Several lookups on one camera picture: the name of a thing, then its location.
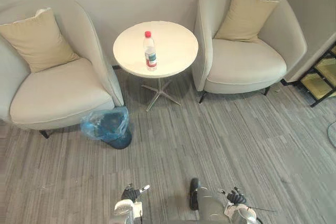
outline plastic bottle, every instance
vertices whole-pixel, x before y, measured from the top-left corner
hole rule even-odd
[[[152,33],[150,31],[145,32],[143,47],[145,49],[147,67],[149,67],[150,69],[154,69],[156,67],[156,53],[154,40],[152,39]]]

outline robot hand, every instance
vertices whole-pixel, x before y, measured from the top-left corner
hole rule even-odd
[[[133,184],[128,184],[124,192],[121,195],[121,199],[130,199],[135,202],[135,200],[142,194],[144,191],[149,189],[149,185],[142,187],[141,189],[134,189]]]
[[[234,189],[236,191],[231,191],[231,193],[227,194],[227,199],[234,205],[236,204],[245,204],[246,199],[244,194],[240,193],[240,190],[235,186]]]

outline table leg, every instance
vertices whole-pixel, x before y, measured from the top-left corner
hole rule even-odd
[[[164,97],[170,99],[171,101],[175,102],[176,104],[180,105],[181,104],[179,102],[177,102],[173,97],[171,97],[169,94],[167,94],[166,92],[164,92],[164,89],[166,87],[168,87],[168,85],[171,83],[172,81],[169,80],[168,82],[166,82],[163,86],[161,85],[161,79],[158,79],[158,85],[157,85],[157,89],[147,86],[147,85],[141,85],[143,88],[149,89],[154,91],[156,94],[153,97],[152,101],[150,102],[150,104],[148,105],[146,111],[149,112],[150,109],[153,107],[154,103],[156,102],[156,100],[159,98],[159,96],[163,95]]]

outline armchair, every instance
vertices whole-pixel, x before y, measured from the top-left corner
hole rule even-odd
[[[213,39],[230,0],[198,0],[194,33],[199,51],[192,65],[197,91],[231,94],[269,87],[307,51],[305,38],[286,0],[280,1],[259,33],[259,42]]]
[[[91,19],[70,0],[33,0],[0,9],[0,24],[51,7],[62,35],[81,58],[38,73],[0,35],[0,119],[42,131],[78,124],[94,110],[123,106],[117,76]]]

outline table top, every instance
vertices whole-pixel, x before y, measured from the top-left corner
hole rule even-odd
[[[152,32],[157,66],[149,70],[143,48],[145,31]],[[198,43],[187,28],[165,21],[144,22],[123,31],[115,40],[113,53],[125,71],[145,78],[163,78],[180,73],[195,60]]]

